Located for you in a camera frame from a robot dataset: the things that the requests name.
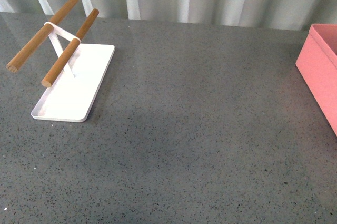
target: pink storage box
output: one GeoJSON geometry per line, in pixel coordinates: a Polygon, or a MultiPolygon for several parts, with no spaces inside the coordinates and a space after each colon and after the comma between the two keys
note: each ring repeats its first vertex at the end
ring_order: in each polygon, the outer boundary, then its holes
{"type": "Polygon", "coordinates": [[[313,24],[296,66],[337,134],[337,25],[313,24]]]}

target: bird perch stand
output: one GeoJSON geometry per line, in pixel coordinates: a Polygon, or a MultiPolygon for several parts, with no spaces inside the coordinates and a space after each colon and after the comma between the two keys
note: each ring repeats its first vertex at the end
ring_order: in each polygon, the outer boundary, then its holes
{"type": "Polygon", "coordinates": [[[47,36],[51,40],[58,59],[41,82],[47,89],[31,112],[35,119],[85,121],[115,51],[113,45],[81,43],[98,15],[97,9],[76,35],[57,26],[77,1],[69,0],[6,66],[17,72],[47,36]],[[70,41],[65,50],[58,35],[70,41]]]}

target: white tray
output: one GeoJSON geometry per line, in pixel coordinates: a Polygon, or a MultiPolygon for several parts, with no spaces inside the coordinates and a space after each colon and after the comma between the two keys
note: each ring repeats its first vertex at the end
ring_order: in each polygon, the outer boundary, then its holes
{"type": "Polygon", "coordinates": [[[101,86],[115,46],[80,44],[68,64],[71,71],[62,71],[48,88],[32,117],[38,120],[83,122],[101,86]]]}

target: wooden dowel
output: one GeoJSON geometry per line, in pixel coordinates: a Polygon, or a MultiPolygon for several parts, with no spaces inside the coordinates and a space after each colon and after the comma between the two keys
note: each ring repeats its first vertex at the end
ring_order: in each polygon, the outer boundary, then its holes
{"type": "MultiPolygon", "coordinates": [[[[58,12],[49,20],[53,24],[58,24],[75,6],[78,0],[68,0],[58,12]]],[[[51,24],[45,24],[28,43],[14,56],[14,58],[6,65],[11,72],[17,72],[27,59],[35,52],[42,42],[53,31],[51,24]]]]}
{"type": "MultiPolygon", "coordinates": [[[[99,14],[99,11],[97,9],[93,9],[88,16],[88,18],[85,20],[81,28],[76,33],[76,37],[79,39],[83,39],[84,35],[87,33],[93,22],[95,21],[97,15],[99,14]]],[[[42,80],[42,85],[46,88],[49,88],[53,85],[55,80],[57,79],[58,75],[61,73],[64,66],[67,64],[69,59],[72,57],[75,50],[80,45],[80,41],[76,38],[72,39],[72,41],[69,43],[69,45],[66,47],[66,49],[63,51],[61,56],[57,59],[57,61],[54,63],[52,68],[49,70],[49,72],[46,74],[46,76],[42,80]]]]}

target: gray countertop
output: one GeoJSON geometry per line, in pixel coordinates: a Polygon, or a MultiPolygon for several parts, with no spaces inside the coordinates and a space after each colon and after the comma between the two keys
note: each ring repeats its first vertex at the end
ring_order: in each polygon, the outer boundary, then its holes
{"type": "Polygon", "coordinates": [[[337,137],[295,67],[307,32],[98,18],[83,42],[116,51],[67,123],[30,115],[50,41],[5,67],[46,20],[0,14],[1,223],[337,222],[337,137]]]}

